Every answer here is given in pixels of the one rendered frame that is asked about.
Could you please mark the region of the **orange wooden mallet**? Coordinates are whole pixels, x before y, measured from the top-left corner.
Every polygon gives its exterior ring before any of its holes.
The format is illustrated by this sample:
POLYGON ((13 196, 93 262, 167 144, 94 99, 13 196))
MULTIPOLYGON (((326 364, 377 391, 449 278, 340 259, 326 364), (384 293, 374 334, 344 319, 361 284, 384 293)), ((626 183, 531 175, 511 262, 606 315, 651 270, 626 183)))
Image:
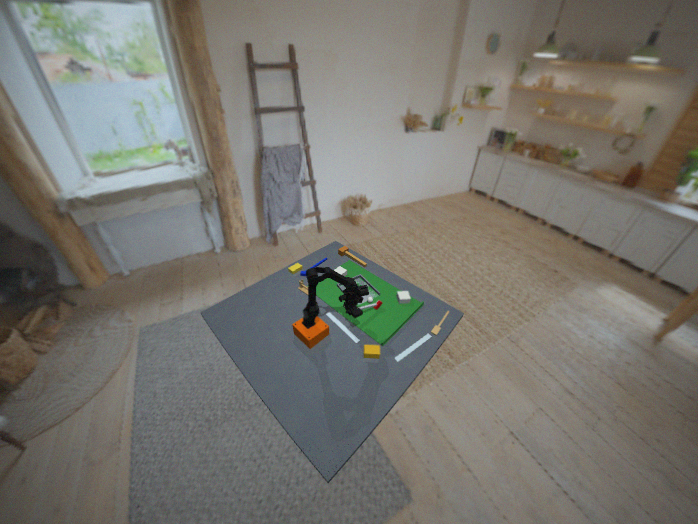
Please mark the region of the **orange wooden mallet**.
POLYGON ((356 256, 352 255, 348 251, 349 251, 349 248, 347 248, 346 246, 343 246, 342 248, 338 249, 338 254, 341 256, 347 255, 348 257, 350 257, 351 259, 353 259, 354 261, 356 261, 357 263, 359 263, 363 267, 367 266, 367 263, 363 262, 362 260, 360 260, 356 256))

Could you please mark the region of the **green flat mat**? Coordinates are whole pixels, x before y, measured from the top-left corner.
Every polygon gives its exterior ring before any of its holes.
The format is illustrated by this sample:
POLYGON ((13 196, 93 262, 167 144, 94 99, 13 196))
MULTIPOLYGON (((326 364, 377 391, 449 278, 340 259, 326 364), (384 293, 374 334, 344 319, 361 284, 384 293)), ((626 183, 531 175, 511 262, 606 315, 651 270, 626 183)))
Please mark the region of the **green flat mat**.
POLYGON ((337 287, 338 282, 330 278, 318 282, 316 286, 316 296, 349 322, 355 324, 378 342, 379 345, 381 345, 381 342, 421 303, 410 297, 409 304, 399 304, 397 292, 401 290, 350 260, 342 264, 341 267, 347 270, 347 275, 345 277, 352 278, 361 274, 380 292, 379 296, 373 298, 372 303, 358 303, 356 307, 359 308, 375 304, 380 300, 383 304, 379 309, 376 310, 374 307, 363 309, 363 315, 356 319, 352 315, 346 314, 346 309, 343 306, 345 300, 342 302, 339 301, 339 296, 344 293, 337 287))

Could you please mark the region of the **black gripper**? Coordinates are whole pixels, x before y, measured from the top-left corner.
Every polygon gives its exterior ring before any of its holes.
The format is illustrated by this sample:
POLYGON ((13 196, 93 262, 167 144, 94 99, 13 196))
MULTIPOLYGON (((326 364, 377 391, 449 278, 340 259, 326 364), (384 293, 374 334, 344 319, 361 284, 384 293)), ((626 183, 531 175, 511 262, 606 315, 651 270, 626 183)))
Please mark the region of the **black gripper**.
POLYGON ((343 306, 346 310, 348 310, 348 314, 350 316, 352 315, 356 319, 363 315, 362 310, 360 308, 357 309, 356 307, 355 301, 357 300, 357 298, 355 298, 355 300, 350 301, 346 298, 346 295, 343 294, 339 296, 339 301, 342 302, 343 300, 345 300, 343 306))

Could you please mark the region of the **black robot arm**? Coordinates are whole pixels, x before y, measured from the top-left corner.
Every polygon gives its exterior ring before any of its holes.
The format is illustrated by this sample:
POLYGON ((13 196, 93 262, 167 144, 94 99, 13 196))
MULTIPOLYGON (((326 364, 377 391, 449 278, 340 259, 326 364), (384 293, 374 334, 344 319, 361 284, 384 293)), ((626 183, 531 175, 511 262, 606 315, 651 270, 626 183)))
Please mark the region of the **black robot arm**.
POLYGON ((319 314, 319 307, 316 302, 316 286, 318 282, 322 282, 326 278, 330 278, 342 284, 346 288, 345 290, 343 290, 343 292, 348 300, 352 301, 355 300, 355 298, 357 298, 357 300, 355 301, 356 305, 358 305, 358 303, 362 303, 364 299, 362 296, 369 295, 367 285, 358 286, 353 278, 345 277, 329 267, 309 268, 308 270, 306 270, 306 277, 308 281, 308 303, 306 305, 306 308, 302 310, 304 315, 302 323, 306 326, 307 329, 316 324, 314 322, 315 317, 317 317, 319 314), (318 276, 317 273, 324 274, 318 276))

